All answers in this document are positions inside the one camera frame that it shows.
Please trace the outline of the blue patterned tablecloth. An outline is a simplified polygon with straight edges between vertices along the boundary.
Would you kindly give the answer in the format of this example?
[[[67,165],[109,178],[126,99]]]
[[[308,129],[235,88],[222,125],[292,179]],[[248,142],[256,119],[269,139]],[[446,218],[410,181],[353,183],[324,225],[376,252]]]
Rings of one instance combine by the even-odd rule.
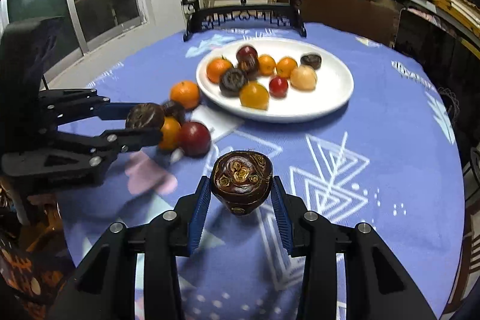
[[[346,107],[291,125],[218,115],[208,126],[228,134],[200,159],[173,161],[153,148],[120,155],[103,185],[58,195],[74,263],[112,222],[148,223],[193,192],[222,154],[254,149],[310,210],[342,225],[369,223],[440,315],[464,224],[461,162],[441,97],[411,58],[321,24],[307,32],[307,43],[351,70]],[[283,249],[270,204],[239,218],[213,200],[202,243],[179,271],[188,319],[293,319],[304,260]]]

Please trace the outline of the carved dark brown fruit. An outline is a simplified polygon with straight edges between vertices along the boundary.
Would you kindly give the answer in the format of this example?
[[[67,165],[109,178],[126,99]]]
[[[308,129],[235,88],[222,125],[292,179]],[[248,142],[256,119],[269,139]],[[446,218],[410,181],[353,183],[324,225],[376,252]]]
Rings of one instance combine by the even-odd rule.
[[[216,160],[211,171],[211,193],[233,215],[250,214],[268,198],[271,191],[272,162],[259,152],[228,152]]]

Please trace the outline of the red apple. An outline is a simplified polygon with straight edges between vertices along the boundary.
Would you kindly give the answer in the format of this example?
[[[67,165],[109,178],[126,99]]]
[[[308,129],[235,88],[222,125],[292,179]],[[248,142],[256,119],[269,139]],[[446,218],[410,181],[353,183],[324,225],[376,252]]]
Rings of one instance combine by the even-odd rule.
[[[287,96],[289,84],[288,80],[281,78],[279,76],[275,76],[270,79],[268,90],[272,97],[282,99]]]
[[[199,122],[185,122],[179,133],[179,146],[188,157],[202,157],[207,154],[212,143],[208,128]]]

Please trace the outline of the orange tangerine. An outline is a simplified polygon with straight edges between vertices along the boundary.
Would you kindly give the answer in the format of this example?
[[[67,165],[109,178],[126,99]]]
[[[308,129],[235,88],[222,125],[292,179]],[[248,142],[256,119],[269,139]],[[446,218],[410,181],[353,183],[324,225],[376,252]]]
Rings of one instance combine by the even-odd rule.
[[[161,128],[162,140],[158,144],[162,151],[173,151],[179,146],[181,124],[173,117],[166,117]]]
[[[291,57],[283,57],[277,62],[276,73],[279,77],[289,79],[292,71],[298,67],[298,63]]]
[[[224,57],[214,58],[207,65],[206,75],[210,80],[210,82],[218,85],[221,80],[221,77],[230,68],[233,68],[233,64],[226,58]]]
[[[239,93],[241,105],[256,110],[267,110],[269,98],[269,91],[257,82],[247,83]]]
[[[169,98],[182,104],[186,110],[193,110],[200,102],[199,86],[193,81],[183,80],[171,88]]]
[[[259,61],[259,73],[262,76],[271,76],[276,71],[276,62],[270,55],[261,54],[258,56]]]

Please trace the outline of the dark red fruit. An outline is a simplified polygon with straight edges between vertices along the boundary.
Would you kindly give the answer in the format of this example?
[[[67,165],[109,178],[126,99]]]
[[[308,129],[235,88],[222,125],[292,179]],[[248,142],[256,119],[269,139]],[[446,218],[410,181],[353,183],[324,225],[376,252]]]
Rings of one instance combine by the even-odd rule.
[[[238,64],[241,62],[249,62],[251,64],[256,64],[258,62],[258,53],[257,50],[250,45],[241,46],[236,53],[236,59]]]

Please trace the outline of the white round plate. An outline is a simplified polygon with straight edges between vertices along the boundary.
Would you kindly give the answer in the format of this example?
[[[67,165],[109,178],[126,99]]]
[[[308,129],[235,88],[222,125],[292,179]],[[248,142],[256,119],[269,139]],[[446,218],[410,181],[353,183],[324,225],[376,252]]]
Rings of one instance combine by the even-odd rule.
[[[221,87],[225,76],[240,85],[234,74],[237,53],[243,46],[255,49],[259,68],[233,93]],[[196,68],[200,91],[212,103],[242,118],[267,123],[302,123],[329,115],[345,106],[354,92],[353,75],[330,52],[300,40],[254,38],[228,43],[205,55]]]

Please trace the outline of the tan round fruit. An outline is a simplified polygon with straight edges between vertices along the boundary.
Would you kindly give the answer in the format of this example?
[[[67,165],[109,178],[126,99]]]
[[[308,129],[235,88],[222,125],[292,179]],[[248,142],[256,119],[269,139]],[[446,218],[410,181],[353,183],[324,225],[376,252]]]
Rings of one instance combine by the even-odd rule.
[[[289,77],[292,87],[301,91],[313,91],[317,84],[316,71],[307,65],[295,68]]]

